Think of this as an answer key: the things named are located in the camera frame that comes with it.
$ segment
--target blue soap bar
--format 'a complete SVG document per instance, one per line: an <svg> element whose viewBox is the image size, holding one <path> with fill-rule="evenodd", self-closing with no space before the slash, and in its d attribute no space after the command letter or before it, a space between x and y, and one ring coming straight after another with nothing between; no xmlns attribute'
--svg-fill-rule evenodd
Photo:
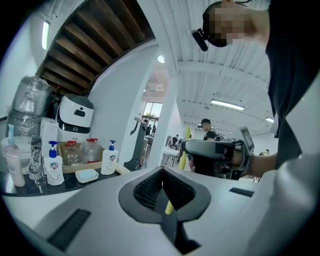
<svg viewBox="0 0 320 256"><path fill-rule="evenodd" d="M87 180L95 177L97 175L95 170L82 170L78 173L78 177L82 180Z"/></svg>

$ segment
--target hand sanitizer bottle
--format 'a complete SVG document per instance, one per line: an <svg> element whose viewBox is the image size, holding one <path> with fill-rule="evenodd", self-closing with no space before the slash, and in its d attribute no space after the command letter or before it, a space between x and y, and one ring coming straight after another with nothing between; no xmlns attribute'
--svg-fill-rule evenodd
<svg viewBox="0 0 320 256"><path fill-rule="evenodd" d="M115 140L110 140L111 145L108 149L102 152L102 164L101 164L101 174L110 175L116 170L116 162L118 157L118 151L115 150L114 143Z"/></svg>
<svg viewBox="0 0 320 256"><path fill-rule="evenodd" d="M25 183L24 175L22 174L20 152L15 144L14 126L9 126L8 146L5 147L5 158L8 165L13 184L17 187L23 187Z"/></svg>
<svg viewBox="0 0 320 256"><path fill-rule="evenodd" d="M49 141L49 144L51 144L52 148L49 150L49 156L45 156L43 158L43 162L48 184L56 186L65 181L62 173L62 157L57 155L57 152L54 148L58 142Z"/></svg>

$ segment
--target ceiling light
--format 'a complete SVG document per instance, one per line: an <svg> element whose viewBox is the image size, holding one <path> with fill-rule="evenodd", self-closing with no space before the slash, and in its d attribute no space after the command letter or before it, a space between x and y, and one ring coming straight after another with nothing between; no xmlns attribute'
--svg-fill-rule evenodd
<svg viewBox="0 0 320 256"><path fill-rule="evenodd" d="M42 48L45 50L47 49L49 26L50 22L45 20L42 25Z"/></svg>
<svg viewBox="0 0 320 256"><path fill-rule="evenodd" d="M159 55L158 61L159 61L160 63L165 63L165 58L164 58L164 56L163 56L163 55Z"/></svg>
<svg viewBox="0 0 320 256"><path fill-rule="evenodd" d="M224 102L224 101L220 101L220 100L215 100L215 99L211 100L211 104L225 106L225 107L233 108L236 110L244 110L245 109L244 106L240 106L237 104L232 104L232 103L228 103L228 102Z"/></svg>
<svg viewBox="0 0 320 256"><path fill-rule="evenodd" d="M270 117L267 117L265 120L269 121L270 123L273 123L273 122L274 122L274 120L271 119Z"/></svg>

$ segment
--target yellow pole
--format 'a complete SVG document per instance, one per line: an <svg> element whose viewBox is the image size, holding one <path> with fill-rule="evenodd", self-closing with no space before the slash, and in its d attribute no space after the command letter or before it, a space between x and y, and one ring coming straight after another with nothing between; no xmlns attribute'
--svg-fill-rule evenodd
<svg viewBox="0 0 320 256"><path fill-rule="evenodd" d="M185 129L185 139L186 140L190 139L190 132L191 132L191 128L187 127ZM181 170L185 169L186 161L187 161L186 152L183 152L183 154L182 154L182 156L180 158L180 161L179 161L179 169L181 169ZM172 213L173 209L174 209L174 207L173 207L173 205L171 204L171 202L169 200L168 204L166 206L166 209L165 209L165 214L170 215Z"/></svg>

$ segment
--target black cap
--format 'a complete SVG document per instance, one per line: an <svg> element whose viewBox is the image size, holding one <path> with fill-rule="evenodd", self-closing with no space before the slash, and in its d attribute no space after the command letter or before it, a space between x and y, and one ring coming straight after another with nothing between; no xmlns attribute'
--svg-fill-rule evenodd
<svg viewBox="0 0 320 256"><path fill-rule="evenodd" d="M204 119L202 119L201 124L204 124L204 123L211 124L211 121L208 118L204 118Z"/></svg>

